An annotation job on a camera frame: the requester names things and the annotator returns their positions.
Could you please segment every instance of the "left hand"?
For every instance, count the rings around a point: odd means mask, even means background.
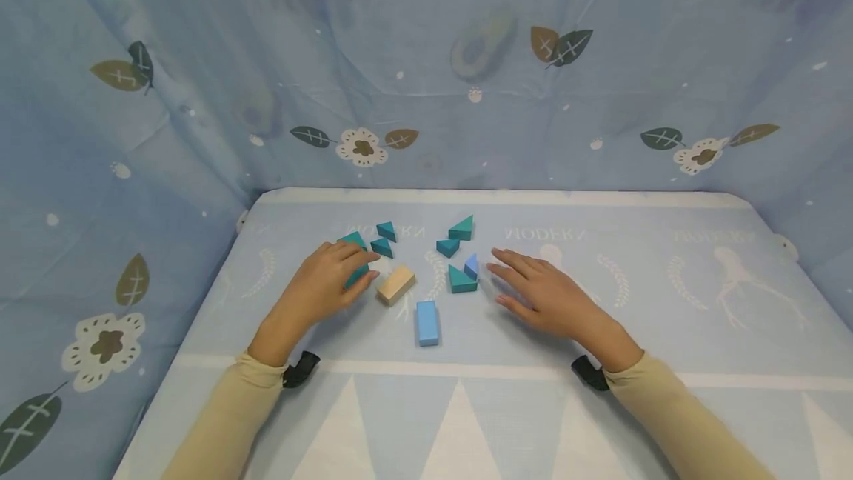
[[[370,286],[378,271],[369,271],[344,290],[355,269],[378,260],[357,244],[323,243],[305,258],[249,345],[249,356],[270,367],[287,363],[299,339],[322,319],[349,307]]]

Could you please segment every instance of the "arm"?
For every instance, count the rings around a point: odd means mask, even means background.
[[[769,471],[693,396],[666,364],[646,355],[622,325],[549,262],[509,250],[489,264],[531,307],[496,300],[531,327],[573,339],[605,369],[613,395],[649,431],[683,480],[766,480]]]
[[[248,351],[225,370],[163,480],[240,478],[255,436],[278,400],[293,347],[315,323],[364,293],[377,272],[365,274],[348,290],[344,283],[355,269],[377,259],[343,241],[324,243],[305,259]]]

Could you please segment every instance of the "blue fabric wall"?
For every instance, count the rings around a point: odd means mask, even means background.
[[[0,0],[0,34],[0,419],[61,401],[0,476],[105,478],[270,188],[723,190],[853,324],[852,0]]]

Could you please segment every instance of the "beige wooden block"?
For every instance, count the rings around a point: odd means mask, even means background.
[[[393,306],[394,302],[399,300],[414,284],[415,273],[412,273],[405,265],[401,265],[394,269],[391,276],[378,288],[376,296],[386,305]]]

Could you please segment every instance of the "flower print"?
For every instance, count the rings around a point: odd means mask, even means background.
[[[352,160],[359,167],[372,167],[385,164],[388,153],[378,145],[376,134],[366,128],[345,130],[341,134],[341,144],[335,151],[344,160]]]
[[[84,393],[121,373],[141,354],[137,340],[145,332],[145,317],[130,313],[122,319],[105,313],[85,319],[74,330],[77,341],[62,353],[62,370],[77,373],[74,390]]]
[[[689,149],[681,149],[672,157],[680,165],[681,172],[688,175],[708,169],[723,155],[723,147],[729,143],[729,138],[706,138],[697,141]]]

